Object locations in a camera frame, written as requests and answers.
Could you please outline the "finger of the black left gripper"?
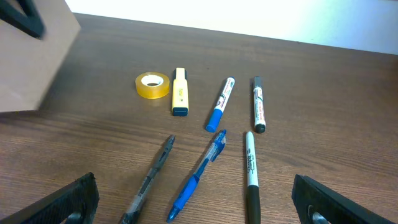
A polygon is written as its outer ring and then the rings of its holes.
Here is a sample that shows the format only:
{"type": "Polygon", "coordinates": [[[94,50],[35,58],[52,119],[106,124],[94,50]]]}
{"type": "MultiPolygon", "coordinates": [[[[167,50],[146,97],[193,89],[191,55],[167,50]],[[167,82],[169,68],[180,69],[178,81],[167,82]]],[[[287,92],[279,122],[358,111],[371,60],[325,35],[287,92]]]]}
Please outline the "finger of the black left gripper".
{"type": "Polygon", "coordinates": [[[6,0],[1,0],[1,20],[23,31],[31,37],[41,39],[45,26],[33,0],[17,0],[22,12],[6,0]]]}

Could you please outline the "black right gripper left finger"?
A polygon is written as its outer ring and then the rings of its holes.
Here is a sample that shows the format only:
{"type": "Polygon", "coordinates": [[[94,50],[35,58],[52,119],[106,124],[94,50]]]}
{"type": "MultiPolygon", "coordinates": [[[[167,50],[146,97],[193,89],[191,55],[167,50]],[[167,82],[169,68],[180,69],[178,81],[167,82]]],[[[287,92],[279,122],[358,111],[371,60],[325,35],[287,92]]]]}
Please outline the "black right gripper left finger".
{"type": "Polygon", "coordinates": [[[78,223],[92,224],[99,202],[96,179],[89,172],[1,223],[78,223]]]}

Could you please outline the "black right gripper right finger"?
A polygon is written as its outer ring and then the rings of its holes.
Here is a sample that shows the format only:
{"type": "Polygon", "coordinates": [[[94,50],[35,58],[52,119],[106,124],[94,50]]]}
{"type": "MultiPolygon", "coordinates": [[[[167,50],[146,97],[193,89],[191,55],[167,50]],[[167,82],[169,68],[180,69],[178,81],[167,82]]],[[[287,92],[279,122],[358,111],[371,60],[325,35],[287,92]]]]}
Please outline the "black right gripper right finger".
{"type": "Polygon", "coordinates": [[[292,200],[305,224],[391,222],[306,175],[295,176],[292,200]]]}

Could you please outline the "black clear ballpoint pen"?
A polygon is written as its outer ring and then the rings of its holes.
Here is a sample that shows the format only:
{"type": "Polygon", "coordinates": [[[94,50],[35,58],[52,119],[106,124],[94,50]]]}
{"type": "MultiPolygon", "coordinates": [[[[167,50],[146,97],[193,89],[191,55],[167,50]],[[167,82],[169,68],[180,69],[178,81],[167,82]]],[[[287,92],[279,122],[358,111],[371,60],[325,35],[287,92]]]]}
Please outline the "black clear ballpoint pen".
{"type": "Polygon", "coordinates": [[[134,200],[131,202],[129,208],[123,213],[119,224],[134,224],[137,223],[139,215],[144,208],[147,195],[150,191],[151,185],[154,183],[156,175],[163,168],[175,141],[175,135],[170,135],[168,140],[166,140],[163,149],[161,150],[160,156],[157,157],[153,166],[147,173],[139,191],[134,196],[134,200]]]}

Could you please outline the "black Sharpie marker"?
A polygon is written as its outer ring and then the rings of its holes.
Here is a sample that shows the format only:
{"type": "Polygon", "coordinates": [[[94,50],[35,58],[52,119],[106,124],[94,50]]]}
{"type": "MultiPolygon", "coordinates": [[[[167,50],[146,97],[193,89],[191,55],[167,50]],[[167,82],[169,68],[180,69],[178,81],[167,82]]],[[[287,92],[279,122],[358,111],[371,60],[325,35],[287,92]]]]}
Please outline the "black Sharpie marker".
{"type": "Polygon", "coordinates": [[[251,131],[246,133],[246,171],[247,193],[246,205],[249,224],[261,223],[261,203],[259,196],[259,181],[257,174],[256,150],[254,135],[251,131]]]}

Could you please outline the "blue clear ballpoint pen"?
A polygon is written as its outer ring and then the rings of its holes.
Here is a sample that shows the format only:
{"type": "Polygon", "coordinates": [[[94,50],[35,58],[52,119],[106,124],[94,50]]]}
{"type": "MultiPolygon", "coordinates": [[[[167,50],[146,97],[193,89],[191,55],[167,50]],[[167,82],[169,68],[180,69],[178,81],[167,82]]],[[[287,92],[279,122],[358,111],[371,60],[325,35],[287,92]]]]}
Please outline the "blue clear ballpoint pen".
{"type": "Polygon", "coordinates": [[[185,204],[194,193],[209,162],[214,162],[218,155],[223,151],[226,144],[226,133],[227,130],[221,130],[211,143],[205,154],[205,157],[202,159],[193,175],[187,180],[183,189],[180,191],[178,197],[174,201],[166,220],[167,223],[171,223],[177,217],[178,213],[183,210],[185,204]]]}

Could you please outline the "black whiteboard marker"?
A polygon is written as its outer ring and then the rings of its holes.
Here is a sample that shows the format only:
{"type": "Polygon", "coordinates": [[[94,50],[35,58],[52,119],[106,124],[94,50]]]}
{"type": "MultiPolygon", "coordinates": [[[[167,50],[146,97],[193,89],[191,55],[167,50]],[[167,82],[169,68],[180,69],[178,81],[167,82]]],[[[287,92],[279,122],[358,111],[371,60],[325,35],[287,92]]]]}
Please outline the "black whiteboard marker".
{"type": "Polygon", "coordinates": [[[261,77],[254,77],[253,82],[254,95],[254,126],[257,133],[264,133],[266,130],[266,121],[264,114],[264,97],[262,94],[261,77]]]}

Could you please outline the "blue whiteboard marker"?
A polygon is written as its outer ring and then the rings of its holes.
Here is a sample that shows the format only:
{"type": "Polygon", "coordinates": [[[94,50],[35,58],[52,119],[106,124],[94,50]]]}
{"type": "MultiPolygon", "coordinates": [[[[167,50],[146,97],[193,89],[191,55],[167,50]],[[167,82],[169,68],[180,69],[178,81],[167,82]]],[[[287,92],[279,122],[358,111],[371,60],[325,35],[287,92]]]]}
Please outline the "blue whiteboard marker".
{"type": "Polygon", "coordinates": [[[233,90],[235,84],[235,79],[234,77],[228,77],[226,79],[226,83],[224,85],[223,90],[220,93],[220,96],[216,102],[216,105],[214,107],[214,110],[211,114],[211,117],[209,119],[208,124],[206,125],[206,130],[208,132],[214,133],[218,125],[221,121],[224,109],[226,108],[227,102],[230,98],[231,92],[233,90]]]}

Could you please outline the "yellow tape roll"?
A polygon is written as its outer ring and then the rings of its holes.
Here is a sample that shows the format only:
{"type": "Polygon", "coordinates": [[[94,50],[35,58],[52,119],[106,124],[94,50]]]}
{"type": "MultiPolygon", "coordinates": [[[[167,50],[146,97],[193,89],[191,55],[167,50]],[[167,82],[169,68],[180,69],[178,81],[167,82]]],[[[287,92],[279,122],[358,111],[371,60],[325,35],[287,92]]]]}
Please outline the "yellow tape roll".
{"type": "Polygon", "coordinates": [[[170,91],[170,79],[159,72],[145,72],[136,80],[137,93],[146,99],[154,100],[168,95],[170,91]]]}

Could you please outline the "yellow highlighter marker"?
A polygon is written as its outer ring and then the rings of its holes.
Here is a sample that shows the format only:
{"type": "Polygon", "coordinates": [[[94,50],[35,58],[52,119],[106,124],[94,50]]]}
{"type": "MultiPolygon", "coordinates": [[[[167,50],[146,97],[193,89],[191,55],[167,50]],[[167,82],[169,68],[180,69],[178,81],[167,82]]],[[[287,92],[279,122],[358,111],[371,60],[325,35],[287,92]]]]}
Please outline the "yellow highlighter marker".
{"type": "Polygon", "coordinates": [[[187,116],[189,111],[188,83],[185,68],[176,68],[172,88],[172,114],[187,116]]]}

